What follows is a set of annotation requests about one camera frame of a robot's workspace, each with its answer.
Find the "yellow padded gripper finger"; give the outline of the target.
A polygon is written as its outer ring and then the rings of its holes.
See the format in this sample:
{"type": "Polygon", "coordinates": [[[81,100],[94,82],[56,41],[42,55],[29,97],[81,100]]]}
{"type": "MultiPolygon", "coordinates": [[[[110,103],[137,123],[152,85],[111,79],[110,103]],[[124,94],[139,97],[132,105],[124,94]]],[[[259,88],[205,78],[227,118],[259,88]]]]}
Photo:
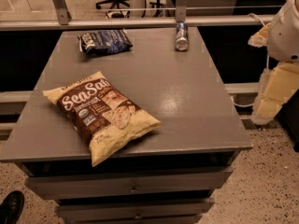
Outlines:
{"type": "Polygon", "coordinates": [[[298,90],[298,63],[279,62],[272,70],[264,69],[253,104],[252,122],[258,125],[270,122],[298,90]]]}
{"type": "Polygon", "coordinates": [[[256,48],[266,47],[268,45],[269,27],[269,23],[263,26],[257,33],[250,37],[248,44],[256,48]]]}

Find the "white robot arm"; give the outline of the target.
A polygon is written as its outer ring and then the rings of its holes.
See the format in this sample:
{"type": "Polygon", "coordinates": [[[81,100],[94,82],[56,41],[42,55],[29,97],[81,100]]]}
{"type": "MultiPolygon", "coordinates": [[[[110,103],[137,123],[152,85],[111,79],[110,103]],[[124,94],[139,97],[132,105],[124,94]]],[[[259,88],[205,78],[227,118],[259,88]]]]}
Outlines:
{"type": "Polygon", "coordinates": [[[253,103],[252,122],[265,125],[299,90],[299,0],[287,0],[248,44],[266,47],[267,57],[278,61],[275,68],[263,70],[253,103]]]}

